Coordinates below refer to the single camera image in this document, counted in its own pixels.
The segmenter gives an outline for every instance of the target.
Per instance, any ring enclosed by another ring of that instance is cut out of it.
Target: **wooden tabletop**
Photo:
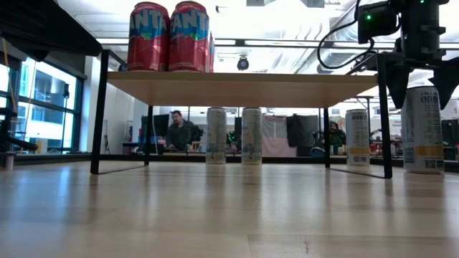
[[[327,108],[377,85],[367,75],[109,72],[108,83],[148,105]]]

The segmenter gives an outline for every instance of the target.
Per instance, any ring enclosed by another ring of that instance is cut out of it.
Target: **can label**
[[[346,134],[347,163],[355,166],[368,166],[370,142],[366,110],[346,112]]]
[[[408,89],[402,108],[404,168],[408,172],[443,170],[443,139],[438,91],[434,87]]]
[[[259,108],[242,111],[242,164],[262,163],[262,113]]]
[[[223,108],[207,110],[206,163],[226,162],[227,114]]]
[[[164,72],[169,45],[169,14],[153,3],[139,4],[131,13],[128,70]]]
[[[206,72],[209,16],[203,6],[192,2],[177,5],[171,17],[169,47],[169,71]]]

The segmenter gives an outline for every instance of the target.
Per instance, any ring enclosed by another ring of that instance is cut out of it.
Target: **dark jacket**
[[[179,150],[186,150],[186,145],[190,144],[193,140],[200,140],[197,126],[193,122],[184,120],[184,124],[181,127],[172,124],[167,130],[167,147],[173,144]]]

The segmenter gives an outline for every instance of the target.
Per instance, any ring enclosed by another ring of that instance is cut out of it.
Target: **security camera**
[[[237,62],[237,68],[239,71],[249,69],[249,61],[246,57],[240,57],[239,61]]]

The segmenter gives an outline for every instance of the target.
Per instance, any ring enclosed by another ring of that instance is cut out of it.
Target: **ceiling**
[[[129,15],[140,0],[58,0],[60,6],[81,23],[94,37],[127,39]],[[172,13],[179,0],[158,0]],[[207,8],[211,30],[215,38],[225,39],[296,39],[320,40],[330,27],[353,19],[355,0],[326,0],[325,8],[308,8],[301,0],[275,0],[262,7],[248,7],[247,0],[198,0]],[[376,2],[362,0],[361,4]],[[447,28],[443,42],[459,42],[459,27],[455,10],[459,0],[451,0],[440,7],[440,24]],[[329,40],[356,41],[356,26],[341,30]],[[379,37],[379,42],[393,42],[394,34]],[[127,44],[104,46],[121,58],[127,57]],[[339,65],[362,52],[362,49],[324,49],[323,60],[329,65]],[[238,72],[237,61],[247,56],[249,70],[245,72],[269,73],[345,73],[323,69],[316,58],[315,48],[274,47],[216,47],[215,72]],[[457,52],[449,52],[450,57]]]

